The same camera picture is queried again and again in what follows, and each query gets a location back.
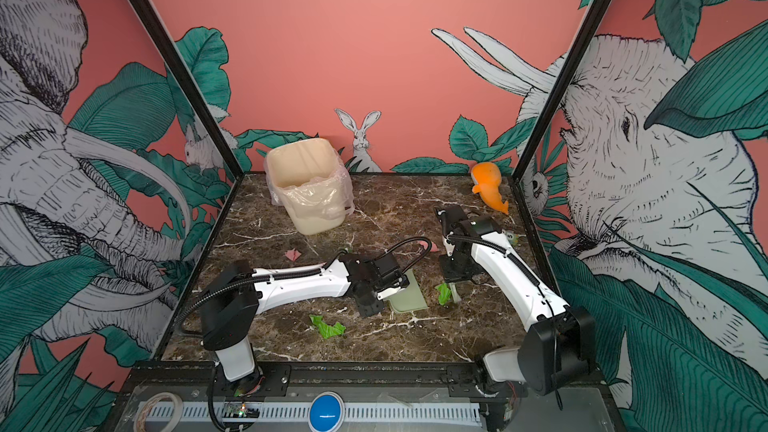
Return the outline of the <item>pale green dustpan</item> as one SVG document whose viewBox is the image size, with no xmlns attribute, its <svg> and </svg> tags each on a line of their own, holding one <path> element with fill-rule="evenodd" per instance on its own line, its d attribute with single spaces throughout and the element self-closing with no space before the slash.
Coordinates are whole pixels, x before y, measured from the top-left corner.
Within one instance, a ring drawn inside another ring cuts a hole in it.
<svg viewBox="0 0 768 432">
<path fill-rule="evenodd" d="M 376 294 L 379 300 L 388 303 L 395 313 L 410 313 L 428 308 L 413 272 L 408 271 L 399 287 L 390 287 Z"/>
</svg>

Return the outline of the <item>cream plastic trash bin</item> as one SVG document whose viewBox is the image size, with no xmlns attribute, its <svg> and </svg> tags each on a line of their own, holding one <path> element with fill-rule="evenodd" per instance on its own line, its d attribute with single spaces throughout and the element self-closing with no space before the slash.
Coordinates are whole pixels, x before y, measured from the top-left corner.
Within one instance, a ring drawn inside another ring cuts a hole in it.
<svg viewBox="0 0 768 432">
<path fill-rule="evenodd" d="M 349 172 L 324 138 L 277 147 L 267 153 L 264 167 L 272 202 L 284 207 L 305 236 L 340 226 L 355 210 Z"/>
</svg>

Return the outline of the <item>pale green hand brush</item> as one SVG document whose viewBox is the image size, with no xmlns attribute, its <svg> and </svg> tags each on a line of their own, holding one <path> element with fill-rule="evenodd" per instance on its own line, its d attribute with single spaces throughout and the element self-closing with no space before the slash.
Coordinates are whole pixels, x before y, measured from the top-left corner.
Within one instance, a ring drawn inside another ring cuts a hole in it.
<svg viewBox="0 0 768 432">
<path fill-rule="evenodd" d="M 454 303 L 456 303 L 456 304 L 460 303 L 462 301 L 462 298 L 461 298 L 461 296 L 458 293 L 457 284 L 456 283 L 450 283 L 449 284 L 449 289 L 451 291 L 452 301 Z"/>
</svg>

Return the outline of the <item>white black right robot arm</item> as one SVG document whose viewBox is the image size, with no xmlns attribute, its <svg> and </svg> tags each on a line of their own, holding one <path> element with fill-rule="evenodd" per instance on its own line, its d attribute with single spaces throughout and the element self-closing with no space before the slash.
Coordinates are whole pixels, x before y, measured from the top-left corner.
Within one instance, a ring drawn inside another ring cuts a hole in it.
<svg viewBox="0 0 768 432">
<path fill-rule="evenodd" d="M 596 369 L 596 322 L 573 307 L 522 260 L 491 217 L 470 218 L 459 206 L 438 208 L 446 253 L 439 257 L 447 283 L 487 274 L 515 309 L 522 345 L 485 354 L 481 369 L 492 383 L 516 382 L 544 396 Z"/>
</svg>

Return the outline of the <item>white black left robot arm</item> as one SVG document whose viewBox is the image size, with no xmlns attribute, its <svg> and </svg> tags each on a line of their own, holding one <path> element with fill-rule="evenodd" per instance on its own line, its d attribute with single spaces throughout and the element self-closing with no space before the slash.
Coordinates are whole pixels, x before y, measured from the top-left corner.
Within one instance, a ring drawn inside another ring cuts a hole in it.
<svg viewBox="0 0 768 432">
<path fill-rule="evenodd" d="M 252 268 L 238 260 L 178 314 L 174 329 L 199 337 L 216 359 L 214 376 L 233 386 L 235 395 L 249 395 L 263 376 L 249 339 L 255 316 L 297 302 L 350 297 L 358 313 L 370 317 L 409 285 L 407 269 L 390 252 L 364 256 L 341 250 L 325 263 L 288 269 Z"/>
</svg>

